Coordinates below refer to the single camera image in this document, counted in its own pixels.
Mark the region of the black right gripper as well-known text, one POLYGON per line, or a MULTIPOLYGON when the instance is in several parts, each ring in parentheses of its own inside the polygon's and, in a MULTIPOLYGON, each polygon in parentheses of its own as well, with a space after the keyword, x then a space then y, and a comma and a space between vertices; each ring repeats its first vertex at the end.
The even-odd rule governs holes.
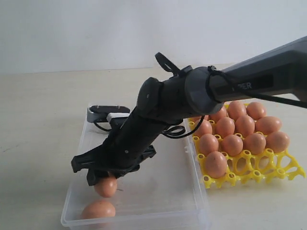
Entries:
POLYGON ((74 173, 88 169, 89 186, 107 178, 108 173, 119 178, 139 170, 142 161, 154 156, 151 144, 165 130, 165 122, 142 117, 137 108, 130 113, 109 113, 107 120, 94 121, 99 129, 109 132, 103 144, 71 160, 74 173))

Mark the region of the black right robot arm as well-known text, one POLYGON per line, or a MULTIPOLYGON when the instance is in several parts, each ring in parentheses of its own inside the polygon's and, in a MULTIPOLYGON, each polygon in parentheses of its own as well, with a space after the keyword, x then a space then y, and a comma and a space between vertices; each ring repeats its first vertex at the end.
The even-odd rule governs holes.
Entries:
POLYGON ((307 39, 243 61, 224 70, 214 66, 178 68, 162 53, 155 58, 172 77, 159 81, 148 78, 140 88, 136 106, 105 106, 90 121, 108 122, 111 129, 104 142, 72 158, 76 173, 87 169, 90 186, 109 174, 120 178, 139 170, 155 155, 152 142, 172 134, 172 126, 185 118, 218 112, 225 102, 257 98, 305 108, 307 105, 307 39))

